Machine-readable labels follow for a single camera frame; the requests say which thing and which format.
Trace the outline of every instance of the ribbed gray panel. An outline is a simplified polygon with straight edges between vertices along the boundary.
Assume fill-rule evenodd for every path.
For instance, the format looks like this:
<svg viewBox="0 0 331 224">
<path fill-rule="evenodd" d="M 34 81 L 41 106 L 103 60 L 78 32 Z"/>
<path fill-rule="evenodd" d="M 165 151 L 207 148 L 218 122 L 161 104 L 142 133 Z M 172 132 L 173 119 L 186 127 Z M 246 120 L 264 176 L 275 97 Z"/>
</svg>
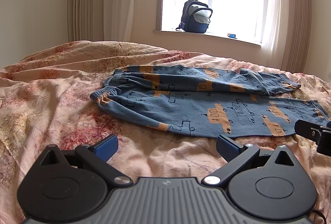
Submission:
<svg viewBox="0 0 331 224">
<path fill-rule="evenodd" d="M 26 224 L 40 224 L 28 219 Z M 195 178 L 140 178 L 116 189 L 94 215 L 73 224 L 260 224 L 234 209 L 223 192 L 198 184 Z M 291 224 L 311 224 L 302 218 Z"/>
</svg>

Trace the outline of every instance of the small box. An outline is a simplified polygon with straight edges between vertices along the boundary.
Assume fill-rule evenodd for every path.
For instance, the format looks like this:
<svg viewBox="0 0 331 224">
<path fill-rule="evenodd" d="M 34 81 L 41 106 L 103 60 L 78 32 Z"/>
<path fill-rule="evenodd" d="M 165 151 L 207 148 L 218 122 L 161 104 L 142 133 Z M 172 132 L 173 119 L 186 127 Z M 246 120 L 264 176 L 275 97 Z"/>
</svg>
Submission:
<svg viewBox="0 0 331 224">
<path fill-rule="evenodd" d="M 231 38 L 235 38 L 235 39 L 237 39 L 237 38 L 236 38 L 236 35 L 234 35 L 234 34 L 229 34 L 229 33 L 228 33 L 228 36 L 231 37 Z"/>
</svg>

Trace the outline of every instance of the blue gripper pad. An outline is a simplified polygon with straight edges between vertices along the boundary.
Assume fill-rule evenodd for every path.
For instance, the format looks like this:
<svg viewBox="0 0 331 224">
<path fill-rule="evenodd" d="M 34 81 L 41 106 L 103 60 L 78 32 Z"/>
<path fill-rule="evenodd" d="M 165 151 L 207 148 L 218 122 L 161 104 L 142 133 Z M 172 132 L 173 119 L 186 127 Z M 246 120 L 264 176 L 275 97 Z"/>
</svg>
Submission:
<svg viewBox="0 0 331 224">
<path fill-rule="evenodd" d="M 115 134 L 111 134 L 89 148 L 97 157 L 108 161 L 119 149 L 119 141 Z"/>
<path fill-rule="evenodd" d="M 229 162 L 243 152 L 244 147 L 221 134 L 216 139 L 216 150 L 227 162 Z"/>
</svg>

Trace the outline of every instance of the elastic waistband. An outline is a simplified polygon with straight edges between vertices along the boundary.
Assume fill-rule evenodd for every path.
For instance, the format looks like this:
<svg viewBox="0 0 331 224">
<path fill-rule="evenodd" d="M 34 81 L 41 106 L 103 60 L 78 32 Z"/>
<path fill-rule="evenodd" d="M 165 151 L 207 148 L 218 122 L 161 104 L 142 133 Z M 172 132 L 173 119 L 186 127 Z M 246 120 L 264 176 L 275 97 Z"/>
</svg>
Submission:
<svg viewBox="0 0 331 224">
<path fill-rule="evenodd" d="M 98 97 L 100 97 L 102 94 L 105 94 L 105 93 L 112 93 L 112 95 L 117 95 L 117 92 L 115 90 L 115 87 L 113 86 L 106 86 L 102 89 L 99 89 L 99 90 L 96 90 L 95 92 L 92 92 L 90 94 L 90 98 L 95 101 Z"/>
<path fill-rule="evenodd" d="M 107 77 L 105 80 L 103 80 L 102 86 L 106 87 L 109 85 L 113 85 L 113 86 L 121 85 L 121 83 L 119 83 L 118 80 L 120 79 L 123 73 L 124 71 L 122 69 L 115 69 L 114 73 L 110 77 Z"/>
</svg>

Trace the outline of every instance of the wrinkled fabric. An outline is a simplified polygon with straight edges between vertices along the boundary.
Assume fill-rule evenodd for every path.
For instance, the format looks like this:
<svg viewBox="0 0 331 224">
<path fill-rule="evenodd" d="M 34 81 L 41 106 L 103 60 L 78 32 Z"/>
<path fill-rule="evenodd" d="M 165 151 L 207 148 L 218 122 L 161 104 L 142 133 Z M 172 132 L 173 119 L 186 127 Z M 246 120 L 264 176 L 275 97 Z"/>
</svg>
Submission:
<svg viewBox="0 0 331 224">
<path fill-rule="evenodd" d="M 106 113 L 146 127 L 198 137 L 293 135 L 298 119 L 326 125 L 316 100 L 271 97 L 300 87 L 282 73 L 241 69 L 128 66 L 90 97 Z"/>
<path fill-rule="evenodd" d="M 199 180 L 226 162 L 216 151 L 216 139 L 172 134 L 132 124 L 100 110 L 89 98 L 116 68 L 129 65 L 177 65 L 245 68 L 282 73 L 301 88 L 283 98 L 316 99 L 330 114 L 331 85 L 305 74 L 291 74 L 202 53 L 167 51 L 143 44 L 77 41 L 50 48 L 0 70 L 0 222 L 24 220 L 16 200 L 17 187 L 47 144 L 74 149 L 113 133 L 118 152 L 109 164 L 136 180 L 138 176 L 187 177 Z M 247 137 L 263 150 L 286 144 L 311 177 L 318 191 L 316 209 L 331 221 L 331 158 L 300 136 Z M 314 223 L 322 219 L 314 216 Z"/>
</svg>

